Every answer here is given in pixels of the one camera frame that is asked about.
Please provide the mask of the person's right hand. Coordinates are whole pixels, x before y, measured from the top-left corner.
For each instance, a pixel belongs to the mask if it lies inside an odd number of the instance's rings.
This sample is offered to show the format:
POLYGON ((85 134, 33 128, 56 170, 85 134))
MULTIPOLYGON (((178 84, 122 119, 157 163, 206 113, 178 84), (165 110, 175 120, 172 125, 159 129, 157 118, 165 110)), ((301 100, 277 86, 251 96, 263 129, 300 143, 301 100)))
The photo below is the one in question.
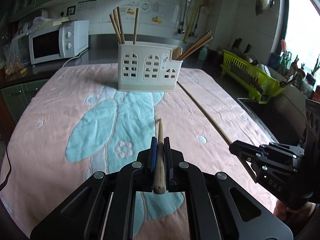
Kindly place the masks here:
POLYGON ((282 221, 286 220, 289 217, 289 215, 294 216, 294 221, 303 221, 312 215, 315 208, 315 203, 307 202, 301 209, 292 210, 289 207, 287 207, 283 202, 277 200, 273 214, 282 221))

